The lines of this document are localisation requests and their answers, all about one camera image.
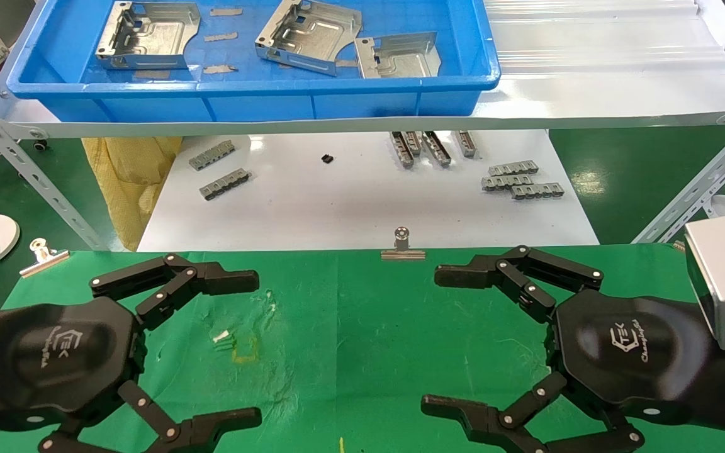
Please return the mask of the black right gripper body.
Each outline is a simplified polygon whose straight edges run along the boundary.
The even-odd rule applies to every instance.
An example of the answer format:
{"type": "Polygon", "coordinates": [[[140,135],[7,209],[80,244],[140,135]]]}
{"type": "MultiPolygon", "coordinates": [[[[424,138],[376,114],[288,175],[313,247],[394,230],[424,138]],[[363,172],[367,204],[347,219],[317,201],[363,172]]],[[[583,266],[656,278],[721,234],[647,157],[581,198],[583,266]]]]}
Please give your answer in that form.
{"type": "Polygon", "coordinates": [[[590,418],[621,411],[653,423],[711,423],[716,342],[697,303],[579,293],[554,313],[566,396],[590,418]]]}

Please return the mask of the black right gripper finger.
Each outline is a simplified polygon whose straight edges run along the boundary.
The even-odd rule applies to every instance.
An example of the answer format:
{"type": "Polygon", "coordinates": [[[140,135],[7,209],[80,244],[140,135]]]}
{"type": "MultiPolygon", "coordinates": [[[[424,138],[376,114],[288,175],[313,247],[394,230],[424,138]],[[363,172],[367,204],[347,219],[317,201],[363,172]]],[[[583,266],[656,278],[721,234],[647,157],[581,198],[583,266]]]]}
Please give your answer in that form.
{"type": "Polygon", "coordinates": [[[447,288],[496,288],[538,323],[553,320],[556,300],[536,280],[572,293],[598,291],[602,272],[526,245],[501,255],[475,255],[466,265],[439,265],[435,284],[447,288]]]}
{"type": "Polygon", "coordinates": [[[553,372],[506,410],[478,401],[425,394],[421,412],[459,422],[469,441],[506,452],[635,452],[644,445],[644,435],[618,410],[600,411],[604,432],[550,442],[533,436],[526,425],[561,396],[568,384],[566,376],[553,372]]]}

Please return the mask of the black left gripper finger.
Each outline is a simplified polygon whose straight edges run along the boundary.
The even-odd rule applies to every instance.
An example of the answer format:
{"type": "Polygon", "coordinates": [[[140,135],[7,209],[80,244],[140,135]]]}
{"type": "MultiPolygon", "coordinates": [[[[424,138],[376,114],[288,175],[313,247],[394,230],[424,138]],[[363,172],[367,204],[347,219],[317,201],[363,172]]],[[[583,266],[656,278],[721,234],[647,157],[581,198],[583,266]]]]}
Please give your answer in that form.
{"type": "Polygon", "coordinates": [[[138,323],[145,330],[160,327],[199,294],[252,293],[259,287],[259,275],[254,270],[227,271],[218,262],[191,262],[177,254],[146,260],[90,281],[93,296],[115,301],[152,291],[135,308],[138,323]]]}
{"type": "MultiPolygon", "coordinates": [[[[257,407],[207,413],[184,419],[179,423],[150,398],[135,381],[123,383],[117,394],[130,405],[153,431],[157,438],[146,452],[213,452],[220,438],[230,431],[252,429],[262,424],[262,413],[257,407]]],[[[68,419],[38,445],[40,452],[112,452],[100,445],[87,444],[78,439],[82,422],[68,419]]]]}

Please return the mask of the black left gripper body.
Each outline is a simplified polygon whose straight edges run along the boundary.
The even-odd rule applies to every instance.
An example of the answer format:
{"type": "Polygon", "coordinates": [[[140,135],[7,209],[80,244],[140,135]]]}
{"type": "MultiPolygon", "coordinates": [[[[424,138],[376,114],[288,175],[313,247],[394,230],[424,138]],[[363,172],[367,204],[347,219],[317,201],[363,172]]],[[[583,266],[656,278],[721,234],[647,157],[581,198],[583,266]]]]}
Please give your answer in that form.
{"type": "Polygon", "coordinates": [[[106,296],[0,311],[0,431],[75,420],[92,427],[123,405],[147,355],[135,315],[106,296]]]}

